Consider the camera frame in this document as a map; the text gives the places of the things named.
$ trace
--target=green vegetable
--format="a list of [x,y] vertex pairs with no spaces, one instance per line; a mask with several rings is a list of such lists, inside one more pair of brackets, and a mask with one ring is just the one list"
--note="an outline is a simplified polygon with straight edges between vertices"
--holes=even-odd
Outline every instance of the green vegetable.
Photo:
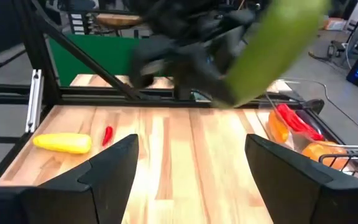
[[327,9],[327,0],[273,0],[258,33],[225,78],[236,105],[263,93],[290,68],[315,37]]

